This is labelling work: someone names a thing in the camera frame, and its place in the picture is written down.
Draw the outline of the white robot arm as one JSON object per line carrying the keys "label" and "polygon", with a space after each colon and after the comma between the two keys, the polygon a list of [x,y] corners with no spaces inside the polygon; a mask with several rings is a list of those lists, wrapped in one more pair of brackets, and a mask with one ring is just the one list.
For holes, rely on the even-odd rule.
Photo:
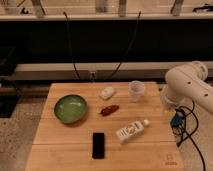
{"label": "white robot arm", "polygon": [[208,69],[203,62],[193,61],[176,66],[165,74],[166,85],[161,100],[167,108],[180,106],[189,98],[213,115],[213,87],[205,82]]}

